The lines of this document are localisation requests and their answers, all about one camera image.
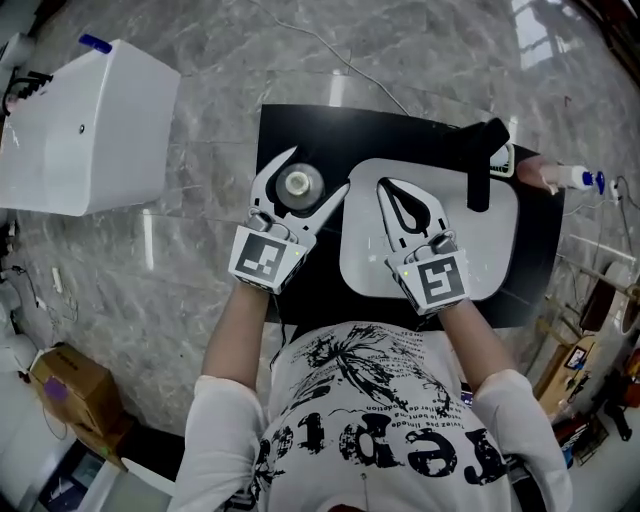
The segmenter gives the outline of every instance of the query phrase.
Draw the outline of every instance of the black mat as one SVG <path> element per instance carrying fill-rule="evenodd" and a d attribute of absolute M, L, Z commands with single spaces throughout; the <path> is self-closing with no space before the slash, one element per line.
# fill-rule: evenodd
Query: black mat
<path fill-rule="evenodd" d="M 351 170 L 369 158 L 386 158 L 463 171 L 442 136 L 454 127 L 424 119 L 367 110 L 309 105 L 264 105 L 257 169 L 291 148 L 301 162 L 318 169 L 328 193 L 345 183 Z M 516 162 L 534 154 L 516 146 Z M 560 236 L 564 192 L 555 196 L 505 180 L 519 201 L 513 255 L 502 287 L 476 305 L 493 327 L 523 325 L 543 297 Z M 420 318 L 404 299 L 373 299 L 357 294 L 342 279 L 339 255 L 343 208 L 324 229 L 307 262 L 278 296 L 282 320 L 306 329 L 348 320 L 386 322 L 416 328 Z M 279 321 L 273 307 L 268 320 Z M 437 318 L 427 328 L 438 329 Z"/>

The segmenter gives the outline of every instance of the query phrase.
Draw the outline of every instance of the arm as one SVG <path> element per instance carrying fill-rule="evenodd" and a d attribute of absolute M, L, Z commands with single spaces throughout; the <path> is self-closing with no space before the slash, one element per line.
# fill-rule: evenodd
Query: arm
<path fill-rule="evenodd" d="M 268 303 L 267 293 L 238 284 L 213 331 L 187 419 L 171 512 L 214 510 L 251 481 L 265 427 L 253 390 Z"/>
<path fill-rule="evenodd" d="M 469 300 L 441 311 L 440 321 L 475 393 L 473 412 L 498 443 L 502 455 L 515 457 L 533 475 L 546 510 L 569 510 L 571 480 L 551 424 L 534 398 L 529 381 L 514 370 L 513 359 L 502 341 Z M 536 506 L 531 505 L 537 503 L 533 497 L 535 492 L 522 498 L 528 509 Z"/>
<path fill-rule="evenodd" d="M 236 381 L 255 391 L 269 294 L 238 283 L 207 346 L 202 374 Z"/>
<path fill-rule="evenodd" d="M 439 316 L 474 392 L 487 377 L 515 369 L 502 341 L 470 300 L 441 311 Z"/>

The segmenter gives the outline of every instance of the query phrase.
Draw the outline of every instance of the cardboard box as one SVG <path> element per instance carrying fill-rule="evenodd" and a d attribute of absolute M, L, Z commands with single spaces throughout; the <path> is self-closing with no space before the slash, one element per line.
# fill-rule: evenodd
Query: cardboard box
<path fill-rule="evenodd" d="M 107 435 L 123 412 L 109 370 L 70 345 L 43 354 L 31 368 L 31 381 L 51 414 L 98 435 Z"/>
<path fill-rule="evenodd" d="M 127 468 L 120 460 L 119 449 L 123 446 L 135 423 L 136 420 L 133 416 L 123 413 L 106 436 L 100 436 L 91 430 L 87 430 L 82 424 L 71 425 L 71 428 L 87 448 L 103 459 L 115 464 L 123 471 L 127 471 Z"/>

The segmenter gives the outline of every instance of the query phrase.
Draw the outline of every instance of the sleeve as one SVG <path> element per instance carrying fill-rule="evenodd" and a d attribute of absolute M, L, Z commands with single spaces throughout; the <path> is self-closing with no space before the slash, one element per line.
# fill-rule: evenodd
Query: sleeve
<path fill-rule="evenodd" d="M 264 427 L 253 391 L 235 381 L 201 376 L 169 511 L 211 512 L 246 487 Z"/>
<path fill-rule="evenodd" d="M 474 397 L 473 412 L 491 432 L 505 458 L 512 456 L 524 462 L 546 509 L 569 510 L 573 494 L 567 465 L 529 381 L 515 370 L 490 376 Z"/>

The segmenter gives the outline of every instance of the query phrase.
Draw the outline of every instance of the floor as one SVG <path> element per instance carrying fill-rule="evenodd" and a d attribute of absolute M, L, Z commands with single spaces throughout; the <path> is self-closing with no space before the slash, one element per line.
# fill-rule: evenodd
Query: floor
<path fill-rule="evenodd" d="M 622 174 L 640 197 L 640 95 L 597 28 L 568 0 L 262 0 L 283 21 L 317 31 L 382 81 L 412 115 L 466 125 L 492 116 L 512 140 L 550 159 Z M 231 290 L 226 265 L 255 173 L 260 108 L 310 103 L 400 112 L 316 39 L 276 26 L 249 0 L 69 0 L 44 27 L 30 68 L 54 71 L 86 48 L 82 33 L 122 38 L 183 78 L 167 158 L 167 185 L 151 204 L 70 218 L 19 212 L 13 261 L 25 276 L 20 322 L 41 345 L 68 340 L 114 373 L 125 405 L 175 433 L 185 418 L 208 337 Z M 566 212 L 595 204 L 569 192 Z M 626 209 L 635 238 L 640 212 Z M 145 232 L 153 234 L 152 257 Z M 559 252 L 602 268 L 629 252 L 619 207 L 567 215 Z M 60 268 L 65 293 L 53 289 Z M 588 280 L 558 263 L 550 293 L 575 305 Z M 501 331 L 523 371 L 533 329 Z M 259 378 L 280 342 L 268 326 Z M 604 336 L 607 357 L 621 337 Z"/>

